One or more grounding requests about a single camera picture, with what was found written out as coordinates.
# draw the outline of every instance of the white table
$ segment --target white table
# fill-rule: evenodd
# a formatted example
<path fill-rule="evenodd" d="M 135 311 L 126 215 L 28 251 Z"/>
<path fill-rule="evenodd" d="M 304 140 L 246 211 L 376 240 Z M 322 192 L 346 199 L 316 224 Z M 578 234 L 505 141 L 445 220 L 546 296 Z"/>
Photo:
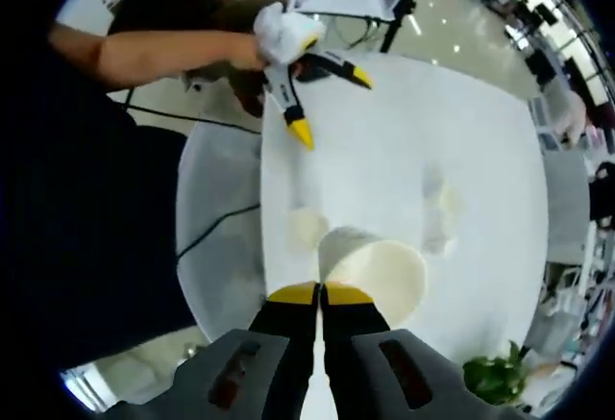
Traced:
<path fill-rule="evenodd" d="M 355 54 L 370 91 L 337 78 L 297 84 L 315 140 L 307 151 L 267 98 L 261 165 L 269 293 L 317 280 L 314 253 L 288 241 L 290 210 L 311 207 L 421 245 L 422 174 L 438 162 L 460 195 L 458 246 L 427 256 L 429 293 L 405 327 L 452 360 L 523 343 L 547 255 L 547 189 L 528 106 L 452 70 L 401 57 Z"/>

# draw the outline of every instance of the potted plant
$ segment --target potted plant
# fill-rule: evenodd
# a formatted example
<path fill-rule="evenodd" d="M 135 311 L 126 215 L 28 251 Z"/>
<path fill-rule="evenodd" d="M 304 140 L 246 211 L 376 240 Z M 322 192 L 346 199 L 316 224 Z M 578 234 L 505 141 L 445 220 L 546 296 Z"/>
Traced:
<path fill-rule="evenodd" d="M 513 341 L 507 358 L 474 358 L 463 364 L 466 387 L 493 406 L 516 401 L 526 387 L 527 376 L 519 346 Z"/>

